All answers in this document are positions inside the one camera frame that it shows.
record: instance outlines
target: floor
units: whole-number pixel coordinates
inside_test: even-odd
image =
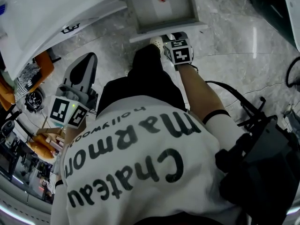
[[[209,25],[205,30],[185,31],[194,48],[193,64],[205,80],[227,83],[236,88],[254,105],[259,106],[260,96],[267,100],[264,111],[278,115],[279,124],[288,128],[282,120],[282,112],[288,104],[297,105],[300,111],[300,93],[285,85],[289,64],[299,52],[286,42],[253,9],[249,0],[196,0],[200,20]],[[55,70],[42,84],[47,96],[55,94],[62,83],[66,68],[81,55],[94,52],[98,68],[94,89],[101,94],[110,80],[125,76],[135,52],[149,41],[129,43],[135,31],[127,10],[117,12],[80,31],[76,36],[57,44],[53,52],[62,60],[54,64]],[[178,72],[170,62],[162,58],[165,71],[180,88],[188,107],[188,100]],[[300,73],[300,68],[291,72],[290,79]],[[240,103],[226,90],[215,87],[226,109],[235,121],[244,119]],[[48,113],[45,100],[43,114],[25,111],[20,119],[32,131],[41,127]]]

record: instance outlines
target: white desk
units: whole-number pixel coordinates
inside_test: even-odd
[[[63,28],[90,19],[101,6],[117,0],[4,1],[7,10],[0,16],[0,26],[7,36],[0,39],[0,51],[9,75],[15,79],[27,62]]]

